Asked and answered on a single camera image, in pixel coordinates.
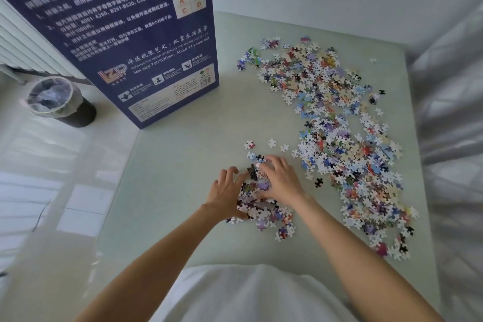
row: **hand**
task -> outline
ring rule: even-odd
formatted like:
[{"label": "hand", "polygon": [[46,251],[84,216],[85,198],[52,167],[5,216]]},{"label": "hand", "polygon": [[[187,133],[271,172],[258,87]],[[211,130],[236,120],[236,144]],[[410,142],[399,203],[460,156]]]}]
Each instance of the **hand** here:
[{"label": "hand", "polygon": [[219,220],[237,217],[243,220],[248,216],[237,209],[237,200],[243,181],[248,176],[248,172],[242,173],[237,180],[233,182],[233,174],[238,173],[237,167],[229,167],[228,170],[222,169],[220,179],[213,182],[210,188],[206,205],[214,209]]},{"label": "hand", "polygon": [[294,168],[288,165],[285,158],[274,155],[266,155],[265,158],[271,160],[274,169],[267,163],[257,163],[256,166],[267,174],[271,187],[267,191],[260,191],[257,197],[275,199],[293,208],[297,201],[306,196]]}]

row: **white radiator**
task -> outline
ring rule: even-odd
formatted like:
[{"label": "white radiator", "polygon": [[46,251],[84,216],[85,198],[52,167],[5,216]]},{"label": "white radiator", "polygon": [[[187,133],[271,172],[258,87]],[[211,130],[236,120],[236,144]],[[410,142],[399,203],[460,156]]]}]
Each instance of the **white radiator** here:
[{"label": "white radiator", "polygon": [[0,0],[0,64],[86,79],[6,0]]}]

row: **table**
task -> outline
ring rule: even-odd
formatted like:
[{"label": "table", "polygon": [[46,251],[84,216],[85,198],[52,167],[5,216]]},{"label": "table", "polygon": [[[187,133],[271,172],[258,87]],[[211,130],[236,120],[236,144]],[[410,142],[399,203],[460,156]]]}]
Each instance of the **table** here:
[{"label": "table", "polygon": [[[281,92],[270,92],[257,70],[236,69],[236,62],[263,37],[281,37],[295,44],[309,35],[323,49],[335,47],[343,67],[356,68],[363,83],[385,90],[377,107],[385,113],[389,136],[400,143],[404,157],[396,161],[405,189],[402,201],[419,210],[415,236],[408,241],[409,261],[388,259],[434,307],[439,308],[438,279],[418,153],[403,48],[400,45],[313,28],[215,12],[220,87],[151,125],[139,134],[116,197],[99,238],[104,257],[130,261],[184,221],[204,200],[221,168],[245,169],[244,143],[253,140],[256,153],[282,154],[299,142],[304,120],[287,106]],[[277,52],[263,51],[263,57]],[[370,58],[377,58],[371,63]],[[277,147],[270,148],[270,138]],[[305,189],[341,221],[341,201],[329,181],[317,189],[304,178],[298,159],[288,156]],[[314,276],[336,296],[346,299],[324,252],[301,219],[294,216],[293,238],[277,242],[275,229],[263,233],[254,222],[221,223],[196,249],[187,266],[201,264],[271,264],[296,274]],[[364,240],[362,231],[355,231]]]}]

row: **plastic bag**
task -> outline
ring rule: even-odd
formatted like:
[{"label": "plastic bag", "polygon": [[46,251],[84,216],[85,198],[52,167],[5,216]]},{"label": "plastic bag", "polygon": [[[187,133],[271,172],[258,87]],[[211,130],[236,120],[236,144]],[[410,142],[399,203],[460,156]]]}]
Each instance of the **plastic bag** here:
[{"label": "plastic bag", "polygon": [[50,77],[33,86],[26,99],[30,110],[43,117],[67,117],[83,101],[79,87],[62,77]]}]

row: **trash can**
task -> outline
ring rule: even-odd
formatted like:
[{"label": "trash can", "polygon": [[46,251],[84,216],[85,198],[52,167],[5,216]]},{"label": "trash can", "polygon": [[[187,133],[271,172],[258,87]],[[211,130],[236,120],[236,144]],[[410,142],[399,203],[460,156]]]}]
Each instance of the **trash can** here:
[{"label": "trash can", "polygon": [[27,105],[37,116],[52,117],[73,127],[85,127],[96,118],[96,108],[82,96],[79,87],[62,77],[49,77],[35,84]]}]

